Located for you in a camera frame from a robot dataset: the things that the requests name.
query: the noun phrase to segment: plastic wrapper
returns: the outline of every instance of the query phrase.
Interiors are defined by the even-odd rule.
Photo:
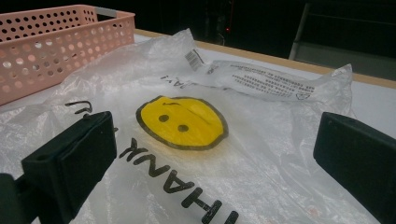
[[[306,80],[201,56],[186,30],[79,69],[0,115],[0,171],[21,175],[81,118],[64,104],[89,100],[113,114],[119,156],[74,223],[376,222],[313,159],[321,113],[353,116],[350,65]]]

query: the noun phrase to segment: pink plastic basket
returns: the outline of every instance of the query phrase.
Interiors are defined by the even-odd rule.
[[[0,27],[0,105],[59,84],[84,64],[134,43],[134,13],[102,7],[0,14]]]

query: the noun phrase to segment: dark background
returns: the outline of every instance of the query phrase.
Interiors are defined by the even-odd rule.
[[[1,1],[0,13],[86,4],[133,12],[138,29],[288,58],[305,3],[302,41],[396,58],[393,0]]]

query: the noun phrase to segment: table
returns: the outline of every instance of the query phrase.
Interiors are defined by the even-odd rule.
[[[162,34],[136,29],[136,42],[145,41]],[[308,63],[254,53],[242,49],[227,48],[197,41],[199,50],[211,60],[229,60],[253,63],[270,69],[305,78],[317,78],[333,69]],[[396,81],[354,74],[352,82],[352,109],[358,120],[396,138]],[[0,106],[0,113],[23,105],[40,104],[55,87],[26,96]]]

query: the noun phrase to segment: yellow smiley face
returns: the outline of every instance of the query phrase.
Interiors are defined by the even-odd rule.
[[[177,149],[210,149],[228,136],[224,117],[201,99],[159,96],[140,106],[136,119],[152,137]]]

